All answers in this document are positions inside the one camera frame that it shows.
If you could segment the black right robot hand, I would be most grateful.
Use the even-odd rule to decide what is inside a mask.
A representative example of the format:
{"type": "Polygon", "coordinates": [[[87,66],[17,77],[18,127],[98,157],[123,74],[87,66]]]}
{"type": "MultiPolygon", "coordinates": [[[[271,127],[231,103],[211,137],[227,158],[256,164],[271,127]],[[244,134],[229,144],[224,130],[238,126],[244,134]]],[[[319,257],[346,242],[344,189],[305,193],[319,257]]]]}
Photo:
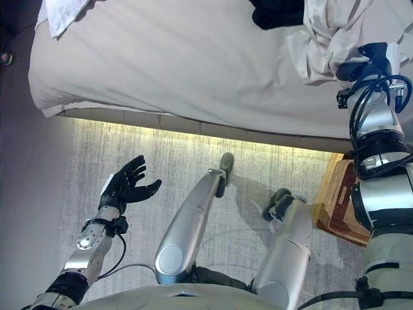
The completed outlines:
{"type": "Polygon", "coordinates": [[[391,76],[399,74],[400,46],[395,43],[369,43],[358,47],[363,60],[342,63],[336,70],[340,81],[357,81],[371,74],[391,76]]]}

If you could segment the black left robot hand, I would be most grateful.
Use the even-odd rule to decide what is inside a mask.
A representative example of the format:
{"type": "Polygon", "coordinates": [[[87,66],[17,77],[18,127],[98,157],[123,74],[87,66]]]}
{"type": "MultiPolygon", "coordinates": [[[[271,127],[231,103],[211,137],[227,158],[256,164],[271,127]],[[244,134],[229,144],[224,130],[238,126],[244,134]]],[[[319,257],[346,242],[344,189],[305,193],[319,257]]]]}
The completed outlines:
{"type": "Polygon", "coordinates": [[[130,203],[145,201],[159,190],[162,181],[145,186],[137,186],[139,180],[145,177],[145,158],[139,155],[129,161],[122,169],[115,173],[101,194],[99,209],[114,207],[120,214],[126,210],[130,203]]]}

